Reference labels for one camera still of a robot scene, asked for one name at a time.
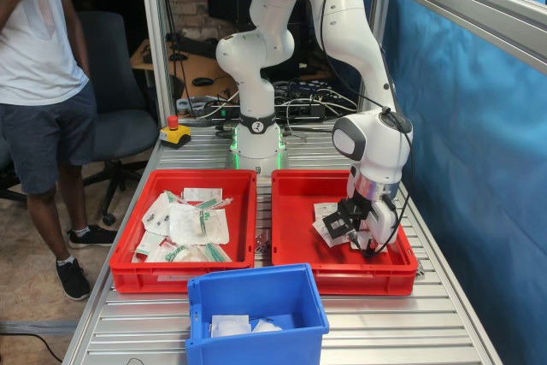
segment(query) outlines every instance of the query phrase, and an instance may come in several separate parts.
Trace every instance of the sneaker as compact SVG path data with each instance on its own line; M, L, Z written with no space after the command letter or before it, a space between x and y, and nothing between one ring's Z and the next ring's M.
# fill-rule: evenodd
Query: sneaker
M87 233L78 237L73 230L70 230L68 237L68 246L70 248L80 249L89 247L90 245L100 245L102 247L110 247L116 238L118 232L105 230L100 226L89 226Z
M74 301L81 301L89 297L91 288L85 279L84 270L79 267L78 260L67 262L59 266L55 262L57 276L61 280L65 295Z

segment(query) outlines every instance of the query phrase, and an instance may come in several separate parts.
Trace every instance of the aluminum table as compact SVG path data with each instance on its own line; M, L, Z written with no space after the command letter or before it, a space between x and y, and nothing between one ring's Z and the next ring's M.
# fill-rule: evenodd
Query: aluminum table
M180 150L155 147L120 231L151 171L226 166L229 140L216 137L214 128L191 132L191 143ZM291 168L349 169L330 133L303 134L306 140L287 139ZM271 229L271 183L259 180L257 196L256 236L264 240ZM405 196L401 187L399 211ZM331 331L323 338L321 365L501 363L412 200L402 224L425 275L409 297L323 297ZM257 267L269 264L269 255L256 254ZM185 294L120 294L108 258L63 365L186 365L189 326Z

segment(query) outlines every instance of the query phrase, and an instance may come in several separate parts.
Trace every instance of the blue plastic crate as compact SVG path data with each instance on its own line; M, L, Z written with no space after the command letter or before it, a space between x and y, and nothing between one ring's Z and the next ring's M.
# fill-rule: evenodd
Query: blue plastic crate
M309 264L226 271L188 282L189 365L318 365L328 320ZM269 318L283 331L211 338L213 315Z

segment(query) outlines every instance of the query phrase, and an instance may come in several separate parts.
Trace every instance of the red button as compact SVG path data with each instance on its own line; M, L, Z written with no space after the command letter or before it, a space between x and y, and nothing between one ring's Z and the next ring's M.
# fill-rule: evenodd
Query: red button
M168 116L168 127L171 130L176 130L177 128L179 128L179 117L177 115Z

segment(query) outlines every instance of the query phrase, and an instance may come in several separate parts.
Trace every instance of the navy shorts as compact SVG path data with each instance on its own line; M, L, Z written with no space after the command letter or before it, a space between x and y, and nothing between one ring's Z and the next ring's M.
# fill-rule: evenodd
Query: navy shorts
M92 160L97 104L93 86L57 104L0 104L0 123L15 171L27 194L42 194L59 180L59 164Z

